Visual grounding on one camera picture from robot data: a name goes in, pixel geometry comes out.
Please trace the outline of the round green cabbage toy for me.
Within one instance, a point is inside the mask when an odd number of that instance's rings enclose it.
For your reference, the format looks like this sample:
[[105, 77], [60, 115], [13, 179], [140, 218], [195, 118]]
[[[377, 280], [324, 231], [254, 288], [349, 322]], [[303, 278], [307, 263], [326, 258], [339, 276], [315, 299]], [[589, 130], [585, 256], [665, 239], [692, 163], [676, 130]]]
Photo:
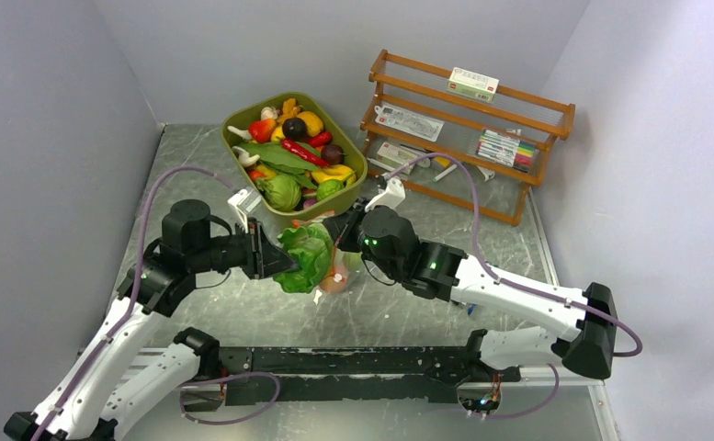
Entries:
[[338, 250], [334, 257], [334, 280], [347, 286], [356, 280], [362, 266], [361, 253]]

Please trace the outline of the napa cabbage toy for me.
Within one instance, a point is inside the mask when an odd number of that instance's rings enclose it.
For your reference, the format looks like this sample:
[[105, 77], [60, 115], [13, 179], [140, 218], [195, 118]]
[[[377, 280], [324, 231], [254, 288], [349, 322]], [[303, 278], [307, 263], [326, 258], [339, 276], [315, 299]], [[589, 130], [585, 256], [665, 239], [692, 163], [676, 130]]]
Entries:
[[327, 275], [334, 241], [321, 222], [285, 229], [278, 241], [297, 268], [273, 276], [286, 293], [310, 293]]

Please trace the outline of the clear zip bag orange zipper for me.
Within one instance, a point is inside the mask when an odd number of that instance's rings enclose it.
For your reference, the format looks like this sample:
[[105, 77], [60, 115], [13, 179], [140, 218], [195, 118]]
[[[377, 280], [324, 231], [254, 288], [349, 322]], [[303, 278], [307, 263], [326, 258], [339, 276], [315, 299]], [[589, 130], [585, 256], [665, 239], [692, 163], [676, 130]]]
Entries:
[[[333, 250], [333, 254], [332, 254], [332, 258], [331, 258], [331, 262], [330, 262], [330, 267], [329, 267], [329, 269], [328, 269], [328, 271], [327, 271], [327, 273], [326, 273], [326, 276], [332, 275], [333, 272], [334, 272], [334, 257], [335, 257], [335, 253], [336, 253], [337, 251], [338, 251], [338, 249], [336, 249], [336, 248]], [[356, 280], [353, 281], [353, 282], [351, 282], [351, 283], [349, 284], [348, 288], [347, 288], [346, 290], [344, 290], [343, 292], [347, 291], [354, 283], [357, 282], [357, 279], [358, 279], [358, 277], [360, 276], [360, 274], [361, 274], [361, 270], [360, 270], [359, 274], [357, 275]], [[318, 295], [319, 292], [321, 292], [322, 294], [326, 294], [326, 293], [322, 292], [322, 291], [318, 288], [318, 286], [317, 286], [317, 289], [316, 289], [317, 295]]]

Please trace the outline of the peach toy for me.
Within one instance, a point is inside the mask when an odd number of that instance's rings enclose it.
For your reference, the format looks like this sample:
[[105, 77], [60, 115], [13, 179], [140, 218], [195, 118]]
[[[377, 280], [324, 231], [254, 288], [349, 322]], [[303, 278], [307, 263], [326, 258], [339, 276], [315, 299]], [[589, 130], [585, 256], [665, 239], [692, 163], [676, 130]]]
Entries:
[[326, 276], [318, 288], [326, 294], [337, 294], [348, 288], [349, 280], [350, 273], [348, 271], [335, 272], [332, 275]]

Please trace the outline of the dark purple plum toy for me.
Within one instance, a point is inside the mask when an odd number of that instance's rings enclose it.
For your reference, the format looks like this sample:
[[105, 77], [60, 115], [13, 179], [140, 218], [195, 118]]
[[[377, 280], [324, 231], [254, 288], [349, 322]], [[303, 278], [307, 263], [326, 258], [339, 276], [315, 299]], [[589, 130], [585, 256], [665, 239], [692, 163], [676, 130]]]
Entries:
[[285, 139], [298, 141], [308, 135], [307, 125], [303, 119], [289, 118], [281, 124], [281, 129]]

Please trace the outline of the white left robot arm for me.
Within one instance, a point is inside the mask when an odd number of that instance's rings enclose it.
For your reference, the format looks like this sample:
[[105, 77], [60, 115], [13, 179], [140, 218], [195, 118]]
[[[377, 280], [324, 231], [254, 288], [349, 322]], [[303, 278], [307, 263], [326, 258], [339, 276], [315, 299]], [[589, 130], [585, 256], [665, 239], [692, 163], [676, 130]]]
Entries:
[[123, 439], [184, 382], [226, 372], [219, 341], [187, 328], [150, 366], [121, 382], [155, 330], [197, 289], [199, 274], [239, 268], [252, 279], [264, 279], [297, 267], [259, 220], [245, 218], [230, 226], [201, 200], [178, 201], [163, 217], [161, 236], [128, 271], [86, 350], [33, 411], [10, 416], [5, 435], [12, 440]]

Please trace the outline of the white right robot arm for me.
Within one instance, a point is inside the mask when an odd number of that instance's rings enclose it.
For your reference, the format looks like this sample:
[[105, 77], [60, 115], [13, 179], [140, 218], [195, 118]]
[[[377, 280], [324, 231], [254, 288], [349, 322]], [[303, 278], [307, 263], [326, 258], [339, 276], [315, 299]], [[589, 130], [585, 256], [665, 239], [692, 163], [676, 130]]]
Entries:
[[323, 226], [339, 250], [360, 254], [417, 297], [493, 307], [530, 322], [526, 329], [476, 333], [475, 350], [486, 367], [561, 364], [582, 377], [610, 378], [617, 315], [609, 287], [559, 287], [501, 270], [419, 238], [411, 222], [383, 206], [352, 208]]

